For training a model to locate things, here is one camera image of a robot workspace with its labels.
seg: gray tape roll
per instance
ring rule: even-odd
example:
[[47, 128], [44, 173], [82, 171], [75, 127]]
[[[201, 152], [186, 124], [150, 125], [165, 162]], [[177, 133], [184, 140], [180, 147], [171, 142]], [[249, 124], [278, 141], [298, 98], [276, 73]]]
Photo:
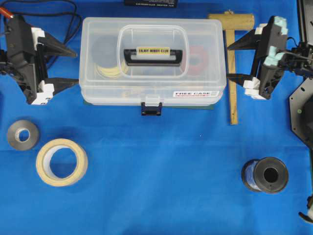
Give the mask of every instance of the gray tape roll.
[[[28, 131], [28, 139], [20, 140], [20, 133]], [[39, 139], [38, 128], [30, 121], [19, 120], [14, 122], [8, 129], [7, 139], [9, 144], [16, 150], [29, 150], [35, 146]]]

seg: case handle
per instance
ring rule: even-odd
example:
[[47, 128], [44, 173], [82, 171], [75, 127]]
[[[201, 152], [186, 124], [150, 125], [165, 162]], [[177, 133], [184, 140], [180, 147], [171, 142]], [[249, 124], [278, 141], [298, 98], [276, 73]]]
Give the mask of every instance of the case handle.
[[180, 66], [182, 61], [182, 50], [171, 50], [170, 55], [175, 60], [133, 60], [132, 55], [137, 55], [136, 49], [124, 49], [124, 57], [128, 66]]

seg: wooden mallet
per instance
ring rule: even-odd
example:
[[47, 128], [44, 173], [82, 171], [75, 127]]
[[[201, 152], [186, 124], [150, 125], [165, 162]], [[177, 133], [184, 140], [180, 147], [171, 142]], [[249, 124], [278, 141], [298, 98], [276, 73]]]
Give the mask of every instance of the wooden mallet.
[[[235, 42], [235, 30], [250, 31], [254, 28], [253, 14], [234, 14], [232, 11], [225, 11], [224, 14], [209, 14], [209, 19], [216, 19], [222, 22], [225, 30], [226, 46]], [[227, 50], [228, 73], [236, 73], [235, 51]], [[237, 90], [236, 83], [228, 81], [230, 124], [238, 124], [237, 112]]]

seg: plastic carrying case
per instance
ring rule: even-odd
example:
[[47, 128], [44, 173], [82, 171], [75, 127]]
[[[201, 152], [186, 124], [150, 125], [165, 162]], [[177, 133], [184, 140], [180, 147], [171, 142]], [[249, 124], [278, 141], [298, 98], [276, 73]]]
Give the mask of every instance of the plastic carrying case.
[[217, 20], [86, 18], [79, 84], [94, 105], [208, 106], [226, 86]]

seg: blue fabric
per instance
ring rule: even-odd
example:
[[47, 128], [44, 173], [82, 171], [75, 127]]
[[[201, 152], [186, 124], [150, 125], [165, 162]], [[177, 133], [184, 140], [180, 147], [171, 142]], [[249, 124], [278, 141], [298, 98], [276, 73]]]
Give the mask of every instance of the blue fabric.
[[[206, 18], [231, 9], [253, 13], [258, 25], [279, 15], [298, 41], [295, 2], [181, 0], [176, 9], [166, 9], [77, 1], [84, 17]], [[70, 9], [55, 3], [23, 10]], [[26, 19], [63, 39], [68, 18]], [[236, 32], [236, 38], [244, 33]], [[68, 46], [79, 52], [80, 35]], [[252, 58], [252, 51], [236, 52], [237, 71], [249, 73]], [[49, 71], [50, 77], [78, 74], [79, 58], [60, 58]], [[164, 108], [161, 117], [142, 117], [140, 107], [84, 105], [79, 86], [46, 106], [30, 106], [17, 84], [1, 77], [0, 234], [312, 234], [313, 226], [298, 216], [306, 212], [312, 190], [309, 151], [290, 130], [288, 104], [301, 81], [287, 72], [270, 101], [252, 100], [238, 88], [239, 125], [230, 126], [227, 90], [213, 111]], [[7, 143], [8, 127], [19, 119], [40, 130], [32, 150], [19, 152]], [[79, 143], [89, 158], [84, 178], [65, 188], [46, 185], [35, 168], [39, 149], [56, 138]], [[269, 156], [286, 164], [287, 187], [276, 195], [250, 192], [241, 181], [243, 165]]]

